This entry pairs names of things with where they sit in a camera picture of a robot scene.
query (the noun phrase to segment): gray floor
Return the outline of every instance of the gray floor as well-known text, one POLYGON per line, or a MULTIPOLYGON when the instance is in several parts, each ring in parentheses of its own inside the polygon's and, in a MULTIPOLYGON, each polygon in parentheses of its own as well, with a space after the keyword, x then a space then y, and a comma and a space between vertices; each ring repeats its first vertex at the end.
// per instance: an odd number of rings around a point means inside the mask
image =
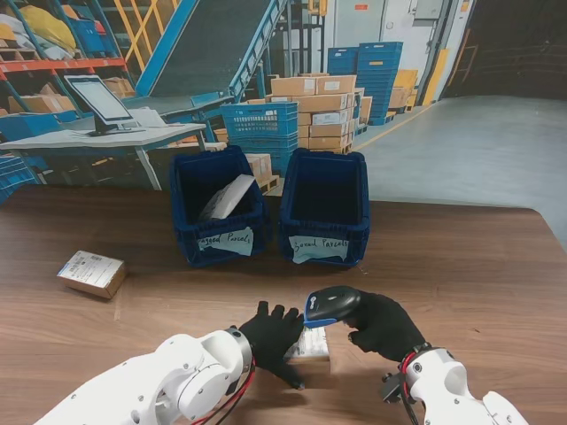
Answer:
MULTIPOLYGON (((355 148, 411 116, 371 127, 355 148)), ((532 208, 567 250, 567 102, 445 99, 360 152, 371 199, 532 208)))

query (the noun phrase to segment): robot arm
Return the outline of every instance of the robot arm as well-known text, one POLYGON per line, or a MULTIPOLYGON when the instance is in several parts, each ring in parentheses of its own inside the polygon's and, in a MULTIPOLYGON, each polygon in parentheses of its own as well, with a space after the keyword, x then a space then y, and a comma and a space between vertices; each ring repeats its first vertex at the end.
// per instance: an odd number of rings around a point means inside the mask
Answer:
POLYGON ((467 384, 467 370, 446 349, 418 352, 407 363, 402 366, 406 370, 405 382, 411 398, 425 405, 426 425, 528 425, 516 408, 496 392, 475 399, 467 384))
POLYGON ((252 351, 235 328, 176 335, 83 384, 36 425, 169 425, 203 418, 250 372, 252 351))

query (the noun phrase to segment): brown table surface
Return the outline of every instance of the brown table surface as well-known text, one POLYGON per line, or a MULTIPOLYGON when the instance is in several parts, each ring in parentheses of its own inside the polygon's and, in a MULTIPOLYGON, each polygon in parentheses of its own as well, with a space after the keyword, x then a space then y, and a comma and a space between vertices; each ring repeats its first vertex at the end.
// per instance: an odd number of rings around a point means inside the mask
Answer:
MULTIPOLYGON (((36 421, 89 378, 171 335, 240 325, 260 299, 300 308, 310 291, 339 284, 400 301, 429 341, 465 364, 478 398, 496 390, 531 425, 563 423, 567 258, 541 216, 387 202, 371 212, 366 257, 351 269, 294 265, 275 243, 193 269, 175 244, 167 193, 21 189, 0 207, 2 423, 36 421), (112 301, 58 280, 78 250, 126 261, 129 276, 112 301)), ((381 376, 396 365, 348 343, 345 326, 327 330, 330 387, 287 390, 261 376, 231 421, 409 424, 402 406, 379 398, 381 376)))

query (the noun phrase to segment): black barcode scanner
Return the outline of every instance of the black barcode scanner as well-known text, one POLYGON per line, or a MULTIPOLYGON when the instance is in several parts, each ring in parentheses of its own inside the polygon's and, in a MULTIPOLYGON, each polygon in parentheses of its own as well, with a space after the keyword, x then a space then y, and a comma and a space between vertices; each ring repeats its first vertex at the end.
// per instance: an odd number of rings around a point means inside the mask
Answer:
POLYGON ((350 286, 332 286, 313 292, 305 305, 305 326, 320 328, 338 321, 345 321, 358 328, 356 310, 361 304, 361 293, 350 286))

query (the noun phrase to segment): yellow floor line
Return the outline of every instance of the yellow floor line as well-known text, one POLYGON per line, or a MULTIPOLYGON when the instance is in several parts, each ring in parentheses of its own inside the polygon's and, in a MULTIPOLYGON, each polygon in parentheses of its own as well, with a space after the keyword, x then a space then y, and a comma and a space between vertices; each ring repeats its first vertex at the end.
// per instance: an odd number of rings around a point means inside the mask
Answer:
POLYGON ((381 137, 384 137, 385 135, 389 135, 393 130, 396 130, 398 128, 400 128, 401 126, 408 124, 410 121, 415 120, 417 117, 419 117, 422 113, 429 111, 431 108, 433 107, 433 104, 430 104, 429 106, 427 106, 425 109, 422 109, 420 112, 416 113, 413 117, 408 118, 407 120, 401 122, 400 124, 396 124, 395 126, 393 126, 392 128, 390 128, 389 130, 384 131, 383 133, 380 133, 379 135, 376 135, 374 137, 372 137, 370 140, 368 140, 367 142, 364 142, 363 144, 361 144, 360 146, 357 146, 353 149, 353 151, 359 151, 362 148, 366 148, 369 144, 372 144, 373 142, 375 142, 376 140, 378 140, 381 137))

